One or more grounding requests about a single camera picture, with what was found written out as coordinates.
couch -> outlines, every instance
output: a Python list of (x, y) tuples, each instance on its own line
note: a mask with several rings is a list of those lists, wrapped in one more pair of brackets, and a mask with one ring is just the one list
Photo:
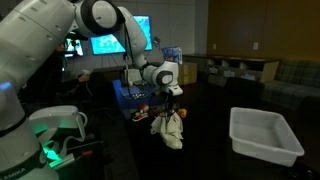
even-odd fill
[(281, 60), (274, 81), (265, 83), (262, 98), (297, 110), (308, 96), (320, 97), (320, 61)]

blue screen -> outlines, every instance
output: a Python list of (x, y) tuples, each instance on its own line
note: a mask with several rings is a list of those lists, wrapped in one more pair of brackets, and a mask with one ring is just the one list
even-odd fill
[[(66, 39), (66, 51), (74, 51), (76, 50), (78, 53), (78, 56), (83, 56), (83, 50), (81, 46), (80, 40), (75, 40), (76, 41), (76, 46), (73, 47), (71, 44), (71, 39)], [(64, 57), (73, 57), (73, 54), (65, 54)]]
[[(147, 38), (146, 51), (152, 50), (151, 42), (151, 25), (149, 16), (133, 16), (138, 22), (142, 31)], [(91, 39), (92, 51), (94, 55), (110, 54), (110, 53), (123, 53), (125, 52), (119, 41), (112, 35), (93, 37)]]

white plastic bin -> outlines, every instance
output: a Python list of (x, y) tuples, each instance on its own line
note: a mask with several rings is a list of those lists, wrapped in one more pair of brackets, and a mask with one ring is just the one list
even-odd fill
[(291, 167), (304, 150), (278, 113), (232, 108), (230, 137), (235, 152)]

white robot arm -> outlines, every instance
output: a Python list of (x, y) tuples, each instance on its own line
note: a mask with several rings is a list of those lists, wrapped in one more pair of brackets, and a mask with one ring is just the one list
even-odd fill
[[(182, 94), (177, 83), (178, 65), (148, 64), (143, 56), (146, 38), (125, 8), (106, 0), (23, 0), (0, 22), (0, 179), (58, 179), (43, 165), (46, 160), (41, 145), (16, 92), (71, 30), (86, 37), (113, 33), (127, 47), (146, 81), (173, 96)], [(39, 167), (24, 166), (32, 164), (32, 159), (38, 159)]]

desk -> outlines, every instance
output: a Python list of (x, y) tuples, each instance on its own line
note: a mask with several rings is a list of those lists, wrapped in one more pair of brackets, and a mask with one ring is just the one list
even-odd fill
[(125, 119), (130, 119), (130, 109), (138, 109), (138, 107), (141, 104), (149, 104), (150, 106), (155, 106), (163, 102), (163, 100), (159, 97), (152, 97), (151, 99), (151, 93), (156, 88), (155, 86), (151, 86), (151, 85), (137, 86), (140, 89), (140, 91), (148, 92), (149, 95), (144, 98), (130, 99), (130, 98), (123, 97), (123, 95), (121, 94), (119, 90), (121, 88), (120, 80), (114, 80), (112, 83), (113, 83), (114, 92), (117, 97), (118, 107), (121, 110), (122, 114), (124, 115)]
[(181, 107), (187, 107), (188, 118), (183, 121), (181, 150), (168, 148), (159, 134), (150, 134), (152, 118), (137, 123), (126, 120), (141, 180), (288, 179), (281, 173), (283, 166), (233, 152), (231, 139), (224, 132), (228, 120), (222, 108), (223, 88), (198, 82), (182, 89), (184, 94), (177, 99)]

